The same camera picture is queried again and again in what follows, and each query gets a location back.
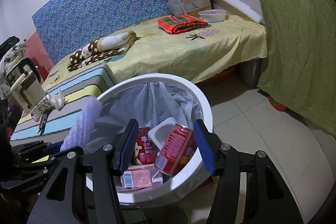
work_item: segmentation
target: blue polka dot headboard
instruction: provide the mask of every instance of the blue polka dot headboard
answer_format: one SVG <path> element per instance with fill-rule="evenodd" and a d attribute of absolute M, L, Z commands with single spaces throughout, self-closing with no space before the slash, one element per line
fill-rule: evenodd
<path fill-rule="evenodd" d="M 57 63 L 95 38 L 168 14 L 165 0 L 50 0 L 32 19 Z"/>

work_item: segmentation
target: white trash can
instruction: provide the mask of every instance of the white trash can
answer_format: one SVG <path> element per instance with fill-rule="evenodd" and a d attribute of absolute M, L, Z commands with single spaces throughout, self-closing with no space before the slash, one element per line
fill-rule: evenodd
<path fill-rule="evenodd" d="M 98 100 L 104 104 L 109 98 L 125 89 L 150 82 L 171 84 L 189 92 L 200 105 L 205 126 L 209 132 L 213 132 L 211 108 L 205 95 L 193 83 L 175 75 L 152 73 L 137 76 L 111 87 L 100 95 Z M 124 206 L 138 208 L 157 207 L 174 203 L 198 187 L 208 177 L 209 173 L 205 170 L 201 154 L 197 149 L 187 165 L 176 176 L 169 179 L 163 185 L 143 189 L 144 191 L 118 193 L 119 202 Z M 90 190 L 93 190 L 91 174 L 87 176 L 86 185 Z"/>

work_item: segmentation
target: folded towel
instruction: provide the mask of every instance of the folded towel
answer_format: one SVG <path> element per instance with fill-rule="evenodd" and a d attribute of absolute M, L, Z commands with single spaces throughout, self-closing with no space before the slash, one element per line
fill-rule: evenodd
<path fill-rule="evenodd" d="M 121 51 L 125 52 L 125 49 L 123 48 L 127 48 L 128 50 L 136 38 L 137 35 L 135 32 L 126 31 L 119 34 L 110 34 L 106 37 L 91 41 L 89 44 L 70 55 L 70 66 L 81 64 L 84 60 L 102 52 L 111 50 L 116 50 L 117 53 Z"/>
<path fill-rule="evenodd" d="M 184 33 L 199 27 L 209 26 L 208 22 L 190 15 L 164 17 L 160 18 L 157 23 L 169 34 Z"/>

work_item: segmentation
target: green sheet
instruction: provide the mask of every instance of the green sheet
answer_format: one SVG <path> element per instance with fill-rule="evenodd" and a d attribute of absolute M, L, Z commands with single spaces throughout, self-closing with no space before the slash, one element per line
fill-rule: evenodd
<path fill-rule="evenodd" d="M 258 87 L 336 136 L 335 0 L 260 0 L 268 58 Z"/>

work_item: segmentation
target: blue gripper pad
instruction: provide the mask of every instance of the blue gripper pad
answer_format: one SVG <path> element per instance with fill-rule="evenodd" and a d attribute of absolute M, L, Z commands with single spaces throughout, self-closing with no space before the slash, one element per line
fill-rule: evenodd
<path fill-rule="evenodd" d="M 47 147 L 44 149 L 44 153 L 46 153 L 47 155 L 59 153 L 62 144 L 63 141 L 47 145 Z"/>
<path fill-rule="evenodd" d="M 196 122 L 194 122 L 194 136 L 198 149 L 201 153 L 205 169 L 210 173 L 210 175 L 214 175 L 215 166 L 213 160 L 213 153 L 208 141 L 206 140 L 205 134 L 211 134 L 211 133 L 209 133 L 208 130 L 206 129 L 203 121 L 197 120 Z"/>
<path fill-rule="evenodd" d="M 129 128 L 130 124 L 126 127 L 125 132 L 129 131 L 127 140 L 125 145 L 120 153 L 120 164 L 119 164 L 119 171 L 123 174 L 131 162 L 135 142 L 137 141 L 139 135 L 139 123 L 135 120 L 132 128 Z"/>

